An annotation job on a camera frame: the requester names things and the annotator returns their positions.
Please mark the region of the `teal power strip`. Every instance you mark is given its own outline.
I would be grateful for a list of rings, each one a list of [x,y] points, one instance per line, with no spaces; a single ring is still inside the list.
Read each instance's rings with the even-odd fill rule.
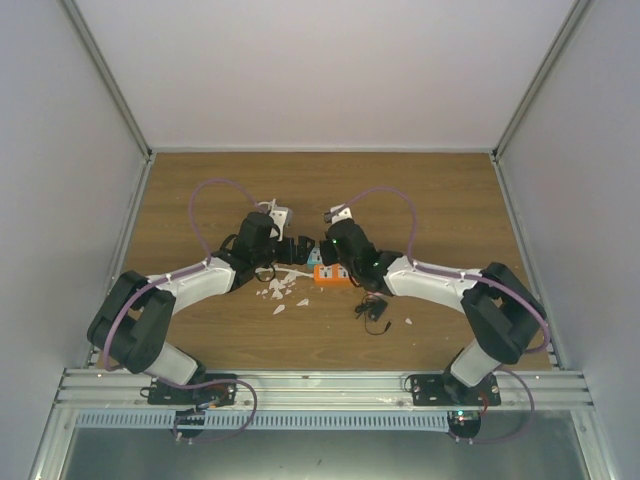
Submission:
[[[321,256],[321,251],[319,247],[314,247],[307,258],[306,265],[310,269],[314,269],[316,265],[322,265],[323,259]]]

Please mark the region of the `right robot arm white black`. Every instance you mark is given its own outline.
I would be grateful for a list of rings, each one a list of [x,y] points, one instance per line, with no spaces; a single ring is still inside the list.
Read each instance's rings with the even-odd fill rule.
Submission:
[[[544,308],[501,263],[464,270],[419,262],[377,249],[351,218],[329,222],[320,250],[326,264],[345,268],[369,293],[426,300],[466,316],[474,340],[441,376],[444,396],[453,404],[468,403],[497,367],[514,365],[549,342]]]

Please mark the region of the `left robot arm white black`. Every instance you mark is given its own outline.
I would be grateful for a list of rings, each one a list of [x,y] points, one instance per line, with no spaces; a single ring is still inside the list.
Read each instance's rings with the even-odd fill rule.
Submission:
[[[145,373],[171,385],[185,404],[203,398],[202,364],[166,340],[174,314],[213,296],[231,293],[276,264],[303,265],[315,247],[306,236],[283,235],[284,209],[253,211],[204,260],[165,274],[145,277],[133,270],[119,276],[87,330],[105,361],[132,374]]]

